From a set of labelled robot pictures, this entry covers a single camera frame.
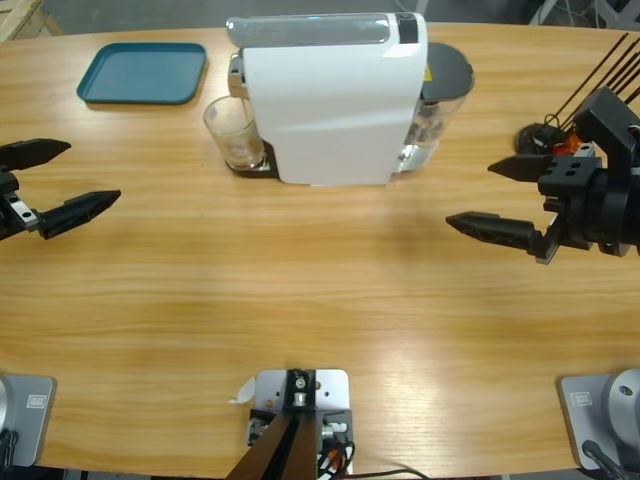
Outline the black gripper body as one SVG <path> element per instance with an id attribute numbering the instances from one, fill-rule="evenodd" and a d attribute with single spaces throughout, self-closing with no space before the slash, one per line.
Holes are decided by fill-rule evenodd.
<path id="1" fill-rule="evenodd" d="M 553 215 L 536 233 L 534 257 L 548 263 L 559 247 L 622 257 L 639 247 L 639 174 L 627 168 L 620 179 L 613 164 L 590 155 L 537 155 L 534 180 Z"/>
<path id="2" fill-rule="evenodd" d="M 1 239 L 6 240 L 21 232 L 39 229 L 40 219 L 35 210 L 17 195 L 17 177 L 6 167 L 1 168 Z"/>

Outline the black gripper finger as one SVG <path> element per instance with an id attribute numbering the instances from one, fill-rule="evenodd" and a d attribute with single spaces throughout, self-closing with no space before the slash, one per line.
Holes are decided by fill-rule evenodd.
<path id="1" fill-rule="evenodd" d="M 447 216 L 446 223 L 458 232 L 484 243 L 524 250 L 530 255 L 545 250 L 542 233 L 530 221 L 468 211 Z"/>
<path id="2" fill-rule="evenodd" d="M 1 171 L 25 170 L 43 165 L 71 148 L 61 140 L 34 138 L 1 146 Z"/>
<path id="3" fill-rule="evenodd" d="M 78 228 L 110 208 L 120 196 L 120 190 L 105 190 L 67 200 L 59 207 L 38 214 L 38 232 L 48 240 Z"/>
<path id="4" fill-rule="evenodd" d="M 492 163 L 487 170 L 518 182 L 536 183 L 553 160 L 548 154 L 515 154 Z"/>

